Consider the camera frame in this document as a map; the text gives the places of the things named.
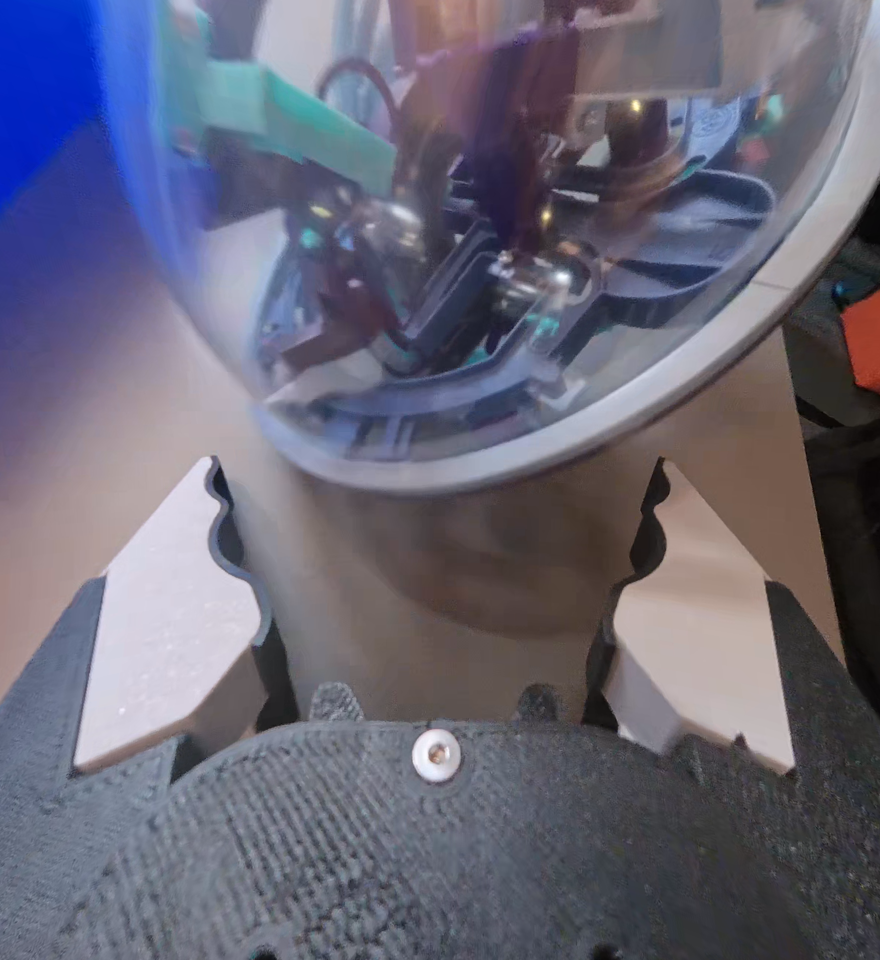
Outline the clear plastic maze ball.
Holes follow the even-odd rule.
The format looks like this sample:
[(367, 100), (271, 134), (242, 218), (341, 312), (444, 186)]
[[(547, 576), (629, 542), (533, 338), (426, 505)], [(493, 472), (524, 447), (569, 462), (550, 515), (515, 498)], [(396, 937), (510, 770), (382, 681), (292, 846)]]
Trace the clear plastic maze ball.
[(99, 4), (174, 301), (304, 472), (588, 455), (750, 353), (880, 179), (880, 2)]

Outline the blue plastic bin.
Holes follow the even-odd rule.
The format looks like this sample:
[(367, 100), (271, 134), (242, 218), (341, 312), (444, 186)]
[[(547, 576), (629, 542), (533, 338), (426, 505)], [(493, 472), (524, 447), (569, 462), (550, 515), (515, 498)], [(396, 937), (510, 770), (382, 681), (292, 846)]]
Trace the blue plastic bin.
[(0, 210), (99, 111), (98, 6), (0, 1)]

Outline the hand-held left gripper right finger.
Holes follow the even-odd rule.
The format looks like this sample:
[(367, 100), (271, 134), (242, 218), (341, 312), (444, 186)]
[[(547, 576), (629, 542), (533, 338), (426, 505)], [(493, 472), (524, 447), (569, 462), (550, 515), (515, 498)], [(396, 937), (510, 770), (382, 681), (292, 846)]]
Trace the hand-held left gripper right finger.
[(738, 743), (792, 771), (768, 579), (673, 462), (653, 470), (629, 562), (590, 646), (585, 724), (659, 755)]

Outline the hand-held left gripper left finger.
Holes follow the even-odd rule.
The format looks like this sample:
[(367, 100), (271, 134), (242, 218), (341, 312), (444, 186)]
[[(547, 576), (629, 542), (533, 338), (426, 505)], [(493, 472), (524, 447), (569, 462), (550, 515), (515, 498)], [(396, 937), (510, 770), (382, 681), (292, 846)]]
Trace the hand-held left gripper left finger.
[(99, 773), (173, 738), (201, 759), (297, 721), (297, 696), (233, 496), (204, 457), (109, 563), (74, 770)]

